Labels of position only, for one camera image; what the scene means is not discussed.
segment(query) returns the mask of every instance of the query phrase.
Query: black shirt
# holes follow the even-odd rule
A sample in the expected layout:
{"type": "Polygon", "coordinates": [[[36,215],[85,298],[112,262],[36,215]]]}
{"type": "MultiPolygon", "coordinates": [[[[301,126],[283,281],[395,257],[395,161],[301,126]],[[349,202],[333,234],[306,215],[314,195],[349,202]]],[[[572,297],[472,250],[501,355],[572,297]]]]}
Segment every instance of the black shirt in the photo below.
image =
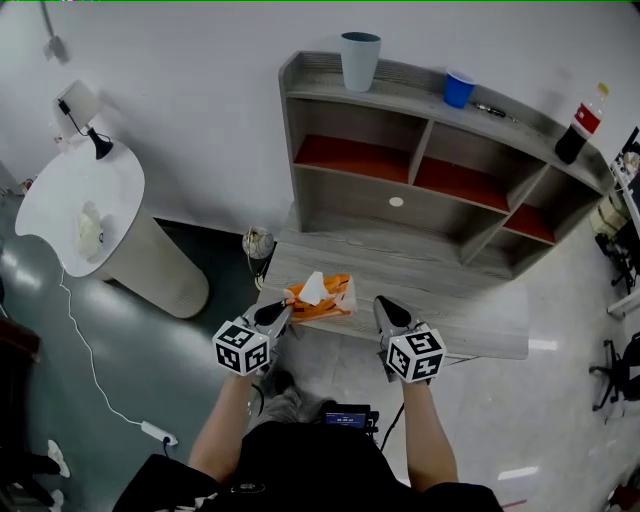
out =
{"type": "Polygon", "coordinates": [[[149,457],[114,508],[155,512],[194,507],[267,510],[340,510],[391,506],[393,510],[500,512],[486,487],[444,483],[418,493],[398,482],[386,459],[363,432],[344,426],[265,423],[242,442],[229,485],[160,455],[149,457]]]}

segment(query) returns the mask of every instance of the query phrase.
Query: small screen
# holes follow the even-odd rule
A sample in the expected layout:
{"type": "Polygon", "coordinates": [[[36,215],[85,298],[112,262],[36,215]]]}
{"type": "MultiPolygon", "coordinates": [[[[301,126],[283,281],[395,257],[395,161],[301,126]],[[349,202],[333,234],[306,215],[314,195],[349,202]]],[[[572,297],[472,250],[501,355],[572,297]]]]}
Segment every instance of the small screen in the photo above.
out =
{"type": "Polygon", "coordinates": [[[325,424],[364,428],[367,425],[367,414],[364,412],[328,412],[325,415],[325,424]]]}

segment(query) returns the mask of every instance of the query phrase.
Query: white floor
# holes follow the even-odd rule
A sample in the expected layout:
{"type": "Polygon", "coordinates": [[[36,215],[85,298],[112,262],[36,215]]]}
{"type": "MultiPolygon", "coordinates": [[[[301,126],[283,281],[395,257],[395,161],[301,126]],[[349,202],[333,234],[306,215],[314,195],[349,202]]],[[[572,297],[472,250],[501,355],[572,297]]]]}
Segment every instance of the white floor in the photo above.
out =
{"type": "MultiPolygon", "coordinates": [[[[528,359],[466,361],[432,383],[461,481],[491,487],[502,505],[526,501],[508,510],[602,510],[638,462],[640,408],[627,404],[623,418],[620,404],[591,411],[603,382],[588,368],[605,362],[602,341],[613,339],[621,353],[634,332],[605,311],[621,293],[610,286],[612,276],[583,223],[522,277],[529,289],[528,359]]],[[[305,347],[283,340],[284,364],[307,391],[370,403],[381,414],[382,440],[402,394],[399,384],[387,383],[377,347],[315,332],[317,343],[305,347]]],[[[403,419],[385,454],[406,479],[403,419]]]]}

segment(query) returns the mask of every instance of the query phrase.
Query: desk lamp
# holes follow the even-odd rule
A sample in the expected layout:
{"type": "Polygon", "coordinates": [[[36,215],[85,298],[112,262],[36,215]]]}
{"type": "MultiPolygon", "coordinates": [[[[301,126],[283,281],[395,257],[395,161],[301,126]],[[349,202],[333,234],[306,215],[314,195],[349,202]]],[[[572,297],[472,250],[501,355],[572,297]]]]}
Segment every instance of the desk lamp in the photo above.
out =
{"type": "Polygon", "coordinates": [[[82,80],[76,80],[53,101],[53,112],[65,139],[69,140],[76,131],[83,137],[89,137],[96,146],[96,160],[101,160],[111,148],[113,143],[106,135],[98,134],[89,126],[96,114],[100,111],[100,100],[91,92],[82,80]],[[80,131],[84,126],[87,133],[80,131]]]}

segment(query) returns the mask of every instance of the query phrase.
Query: floor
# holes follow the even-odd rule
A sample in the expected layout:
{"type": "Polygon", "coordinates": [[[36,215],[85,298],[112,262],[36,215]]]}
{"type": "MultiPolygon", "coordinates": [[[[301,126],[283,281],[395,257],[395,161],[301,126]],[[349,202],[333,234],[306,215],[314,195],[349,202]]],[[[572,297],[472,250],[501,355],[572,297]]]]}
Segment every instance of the floor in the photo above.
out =
{"type": "MultiPolygon", "coordinates": [[[[64,450],[72,478],[44,483],[65,492],[66,510],[111,510],[137,468],[161,447],[106,409],[87,350],[66,316],[55,255],[46,243],[13,234],[15,207],[0,210],[5,304],[42,337],[42,360],[29,388],[28,441],[35,452],[45,450],[48,438],[64,450]]],[[[193,321],[169,318],[118,286],[90,279],[65,283],[112,405],[173,432],[180,444],[171,455],[184,461],[223,378],[210,337],[257,293],[237,235],[169,233],[212,283],[212,299],[193,321]]],[[[604,362],[604,338],[622,351],[631,334],[605,313],[619,293],[609,285],[611,275],[588,223],[582,224],[523,276],[529,287],[528,359],[463,362],[432,384],[461,479],[492,487],[503,505],[520,503],[509,510],[595,512],[638,462],[640,410],[627,406],[624,418],[620,404],[591,412],[602,383],[587,368],[604,362]]],[[[317,343],[308,346],[295,336],[284,338],[282,363],[308,392],[370,403],[386,431],[402,397],[380,373],[377,347],[314,332],[317,343]]],[[[385,448],[400,479],[406,479],[403,429],[401,419],[385,448]]]]}
{"type": "MultiPolygon", "coordinates": [[[[67,497],[63,510],[111,511],[127,483],[161,443],[107,409],[93,383],[89,353],[67,316],[53,250],[13,230],[18,204],[0,204],[0,277],[5,307],[41,337],[27,398],[27,443],[63,450],[72,477],[45,477],[67,497]]],[[[168,316],[117,283],[65,277],[72,311],[92,345],[98,380],[111,405],[134,421],[149,421],[178,437],[169,454],[186,460],[211,412],[225,372],[214,362],[211,336],[258,297],[240,235],[168,228],[167,232],[212,283],[209,302],[189,321],[168,316]]]]}

